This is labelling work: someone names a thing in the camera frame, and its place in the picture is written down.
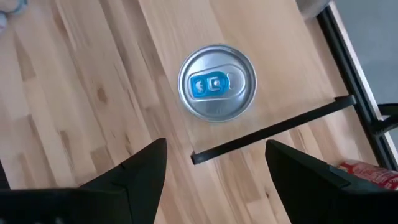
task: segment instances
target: can rim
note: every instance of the can rim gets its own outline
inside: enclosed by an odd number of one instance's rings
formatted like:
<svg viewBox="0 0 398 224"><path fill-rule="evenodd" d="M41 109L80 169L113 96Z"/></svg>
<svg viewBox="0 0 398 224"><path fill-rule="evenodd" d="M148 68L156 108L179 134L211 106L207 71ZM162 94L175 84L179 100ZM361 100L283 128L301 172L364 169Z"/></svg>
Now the can rim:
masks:
<svg viewBox="0 0 398 224"><path fill-rule="evenodd" d="M251 90L251 94L249 95L248 101L244 104L243 106L243 110L241 110L236 116L233 116L231 118L227 118L227 119L209 119L206 116L203 116L202 114L196 112L193 107L191 106L191 104L189 103L189 101L187 100L186 96L184 94L182 94L182 86L183 86L183 76L185 74L185 71L188 68L188 65L191 64L191 62L193 61L193 59L195 59L197 57L197 55L200 55L201 53L203 53L206 49L209 49L211 47L221 47L221 48L225 48L225 50L227 50L227 52L234 52L234 53L238 53L238 57L239 59L243 59L243 63L244 66L249 70L249 72L251 73L252 76L252 90ZM249 60L249 57L246 56L242 51L227 45L227 44L210 44L210 45L206 45L203 47L200 47L199 49L193 51L182 63L181 67L180 67L180 71L178 73L178 82L177 82L177 88L178 88L178 95L180 96L180 99L183 101L184 103L184 107L186 107L186 109L189 110L189 112L191 112L191 114L195 115L197 118L200 118L204 121L210 122L210 123L225 123L231 120L236 119L237 117L239 117L240 115L242 115L252 104L252 102L254 101L254 98L256 96L256 92L257 92L257 75L256 75L256 71L254 69L254 65L252 64L252 62Z"/></svg>

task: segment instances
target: silver can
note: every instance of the silver can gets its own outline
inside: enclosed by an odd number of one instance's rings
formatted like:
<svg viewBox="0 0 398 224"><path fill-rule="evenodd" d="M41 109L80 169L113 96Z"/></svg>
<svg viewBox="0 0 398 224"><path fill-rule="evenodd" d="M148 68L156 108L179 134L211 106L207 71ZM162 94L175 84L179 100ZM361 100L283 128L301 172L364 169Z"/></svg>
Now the silver can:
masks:
<svg viewBox="0 0 398 224"><path fill-rule="evenodd" d="M241 115L253 101L256 87L250 60L223 44L189 55L178 76L178 92L185 107L209 122L230 121Z"/></svg>

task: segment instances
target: wood grain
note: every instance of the wood grain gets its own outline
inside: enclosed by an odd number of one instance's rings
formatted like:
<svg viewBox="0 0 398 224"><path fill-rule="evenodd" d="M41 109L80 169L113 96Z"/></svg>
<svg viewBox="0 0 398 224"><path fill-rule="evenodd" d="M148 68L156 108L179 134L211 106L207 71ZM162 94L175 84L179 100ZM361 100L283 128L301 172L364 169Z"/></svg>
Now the wood grain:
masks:
<svg viewBox="0 0 398 224"><path fill-rule="evenodd" d="M40 0L0 36L0 160L13 189L70 187L157 138L168 165L156 223L290 223L265 141L194 166L190 154L346 95L318 24L293 1ZM258 92L238 119L182 106L178 70L226 43L253 61ZM376 163L352 108L273 139L329 163Z"/></svg>

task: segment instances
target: blue pull tab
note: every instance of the blue pull tab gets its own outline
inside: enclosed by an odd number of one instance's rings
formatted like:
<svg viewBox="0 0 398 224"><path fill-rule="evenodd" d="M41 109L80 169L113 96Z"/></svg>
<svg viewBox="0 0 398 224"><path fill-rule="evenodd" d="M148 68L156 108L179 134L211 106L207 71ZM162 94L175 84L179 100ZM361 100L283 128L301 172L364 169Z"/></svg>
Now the blue pull tab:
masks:
<svg viewBox="0 0 398 224"><path fill-rule="evenodd" d="M210 72L191 78L192 95L195 98L221 96L228 91L229 78L223 72Z"/></svg>

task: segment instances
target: red can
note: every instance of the red can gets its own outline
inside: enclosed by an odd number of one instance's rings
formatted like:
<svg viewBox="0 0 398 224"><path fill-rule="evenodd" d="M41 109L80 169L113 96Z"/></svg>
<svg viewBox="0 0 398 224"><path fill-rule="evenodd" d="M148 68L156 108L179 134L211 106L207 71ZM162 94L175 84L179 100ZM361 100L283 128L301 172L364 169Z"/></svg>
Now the red can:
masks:
<svg viewBox="0 0 398 224"><path fill-rule="evenodd" d="M338 168L385 189L398 190L398 172L396 171L354 160L344 161Z"/></svg>

